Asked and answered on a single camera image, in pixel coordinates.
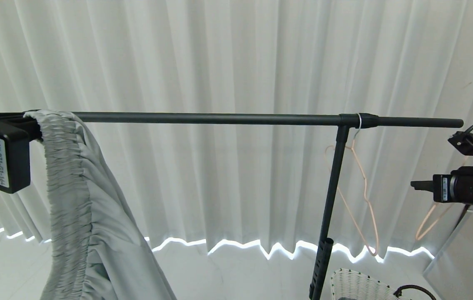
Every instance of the gray garment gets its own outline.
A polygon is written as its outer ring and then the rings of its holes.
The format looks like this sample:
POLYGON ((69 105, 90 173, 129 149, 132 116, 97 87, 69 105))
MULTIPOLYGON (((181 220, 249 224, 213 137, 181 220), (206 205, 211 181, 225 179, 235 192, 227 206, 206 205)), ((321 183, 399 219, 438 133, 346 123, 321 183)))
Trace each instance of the gray garment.
POLYGON ((52 271, 41 299, 175 296, 138 230, 94 136, 71 112, 28 112, 42 131, 52 271))

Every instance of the label sticker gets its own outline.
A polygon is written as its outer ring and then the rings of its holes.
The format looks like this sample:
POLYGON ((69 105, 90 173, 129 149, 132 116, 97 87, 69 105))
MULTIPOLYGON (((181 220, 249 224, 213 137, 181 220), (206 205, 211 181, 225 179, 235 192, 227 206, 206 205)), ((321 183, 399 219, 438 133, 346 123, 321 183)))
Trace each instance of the label sticker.
POLYGON ((7 172, 7 157, 5 156, 5 141, 0 139, 0 185, 9 187, 9 174, 7 172))
POLYGON ((448 201, 448 179, 442 178, 442 201, 448 201))

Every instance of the vertical black pole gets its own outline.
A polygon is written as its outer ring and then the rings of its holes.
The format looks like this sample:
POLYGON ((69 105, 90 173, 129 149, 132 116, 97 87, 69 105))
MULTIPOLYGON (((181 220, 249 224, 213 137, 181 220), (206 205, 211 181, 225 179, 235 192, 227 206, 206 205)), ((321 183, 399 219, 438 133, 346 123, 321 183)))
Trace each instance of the vertical black pole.
POLYGON ((314 273, 312 277, 311 287, 309 289, 309 298, 319 300, 324 288, 326 280, 326 272, 331 257, 333 240, 328 238, 329 224, 335 204, 335 196, 338 187, 338 179, 342 167, 342 160, 349 134, 348 126, 339 126, 337 131, 335 155, 333 157, 333 165, 331 167, 331 178, 329 179, 329 188, 326 196, 326 207, 324 209, 324 218, 322 219, 322 229, 320 232, 320 240, 318 241, 318 252, 316 253, 316 262, 314 264, 314 273))

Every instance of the basket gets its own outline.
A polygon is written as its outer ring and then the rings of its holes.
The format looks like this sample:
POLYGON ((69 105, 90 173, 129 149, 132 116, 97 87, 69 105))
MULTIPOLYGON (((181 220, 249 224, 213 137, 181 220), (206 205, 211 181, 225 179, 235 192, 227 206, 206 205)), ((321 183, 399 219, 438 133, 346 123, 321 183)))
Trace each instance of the basket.
POLYGON ((333 300, 406 300, 407 298, 401 296, 404 289, 417 289, 436 300, 435 296, 423 287, 403 285, 398 289, 391 289, 390 285, 349 269, 341 268, 331 277, 333 300))

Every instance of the white marble surface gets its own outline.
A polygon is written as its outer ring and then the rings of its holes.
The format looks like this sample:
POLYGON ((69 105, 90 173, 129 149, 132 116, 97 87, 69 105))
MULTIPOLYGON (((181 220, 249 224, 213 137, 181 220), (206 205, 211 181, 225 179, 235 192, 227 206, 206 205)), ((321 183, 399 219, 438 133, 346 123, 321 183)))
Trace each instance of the white marble surface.
MULTIPOLYGON (((0 234, 0 300, 38 299, 51 267, 51 244, 7 239, 0 234)), ((180 300, 304 300, 307 299, 315 252, 298 248, 293 260, 277 251, 267 260, 259 247, 240 249, 223 245, 207 255, 205 245, 171 242, 155 255, 180 300)), ((422 272, 425 254, 406 257, 390 253, 384 263, 366 255, 351 263, 342 252, 332 255, 330 270, 352 268, 396 287, 418 284, 430 289, 422 272)), ((427 297, 404 294, 414 300, 427 297)), ((322 299, 330 299, 326 284, 322 299)))

